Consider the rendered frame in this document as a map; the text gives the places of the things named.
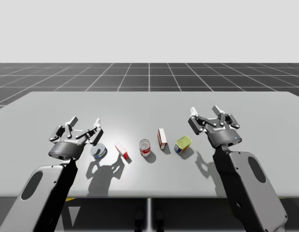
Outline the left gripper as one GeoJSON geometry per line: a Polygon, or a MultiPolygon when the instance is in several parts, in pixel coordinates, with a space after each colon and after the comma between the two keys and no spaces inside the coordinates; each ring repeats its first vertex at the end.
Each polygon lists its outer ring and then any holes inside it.
{"type": "Polygon", "coordinates": [[[78,118],[74,116],[64,125],[59,125],[51,134],[49,141],[54,143],[48,155],[58,160],[78,160],[86,144],[95,146],[103,135],[100,125],[100,118],[97,118],[94,125],[83,131],[73,131],[78,118]]]}

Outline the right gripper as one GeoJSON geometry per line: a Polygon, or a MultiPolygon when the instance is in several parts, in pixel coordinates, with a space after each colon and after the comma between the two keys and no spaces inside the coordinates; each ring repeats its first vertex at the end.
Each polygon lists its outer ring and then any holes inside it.
{"type": "Polygon", "coordinates": [[[241,143],[242,138],[236,131],[240,126],[235,117],[231,113],[225,113],[217,105],[214,105],[212,110],[217,116],[219,125],[222,127],[213,127],[214,125],[209,119],[199,116],[195,107],[191,107],[188,123],[193,132],[196,135],[199,135],[207,130],[206,134],[213,148],[218,148],[222,145],[232,146],[241,143]]]}

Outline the blue flat can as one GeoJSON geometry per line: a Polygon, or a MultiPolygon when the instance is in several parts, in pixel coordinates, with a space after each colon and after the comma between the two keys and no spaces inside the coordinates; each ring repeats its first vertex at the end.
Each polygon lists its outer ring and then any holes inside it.
{"type": "Polygon", "coordinates": [[[107,154],[107,152],[108,152],[108,150],[107,150],[106,146],[102,143],[98,143],[91,148],[90,154],[95,159],[100,159],[100,158],[103,158],[107,154]]]}

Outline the green and blue rectangular can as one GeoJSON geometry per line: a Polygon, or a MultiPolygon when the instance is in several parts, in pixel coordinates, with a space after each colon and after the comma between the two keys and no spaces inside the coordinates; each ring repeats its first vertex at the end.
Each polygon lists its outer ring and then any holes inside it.
{"type": "Polygon", "coordinates": [[[192,140],[188,136],[184,136],[175,142],[174,151],[177,154],[182,153],[192,143],[192,140]]]}

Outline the red and white can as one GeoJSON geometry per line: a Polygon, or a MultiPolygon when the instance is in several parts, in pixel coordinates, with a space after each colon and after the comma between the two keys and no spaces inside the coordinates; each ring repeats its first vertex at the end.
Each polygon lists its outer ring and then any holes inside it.
{"type": "Polygon", "coordinates": [[[151,152],[151,145],[147,139],[142,139],[139,143],[140,153],[143,157],[147,157],[151,152]]]}

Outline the small red and white carton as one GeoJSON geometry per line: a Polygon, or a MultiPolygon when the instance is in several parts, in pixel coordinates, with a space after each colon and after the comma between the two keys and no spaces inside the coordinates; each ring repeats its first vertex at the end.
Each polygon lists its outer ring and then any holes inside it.
{"type": "Polygon", "coordinates": [[[129,158],[128,156],[128,152],[122,147],[121,144],[117,143],[115,145],[115,148],[117,149],[117,151],[119,152],[119,154],[125,159],[127,160],[129,158]]]}

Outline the tall red and white carton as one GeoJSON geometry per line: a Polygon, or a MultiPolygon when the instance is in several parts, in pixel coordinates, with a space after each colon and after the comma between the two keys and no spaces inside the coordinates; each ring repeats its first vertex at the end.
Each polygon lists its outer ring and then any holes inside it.
{"type": "Polygon", "coordinates": [[[165,149],[168,142],[167,142],[166,134],[165,134],[165,131],[163,128],[158,129],[157,137],[158,137],[160,149],[161,150],[165,149]]]}

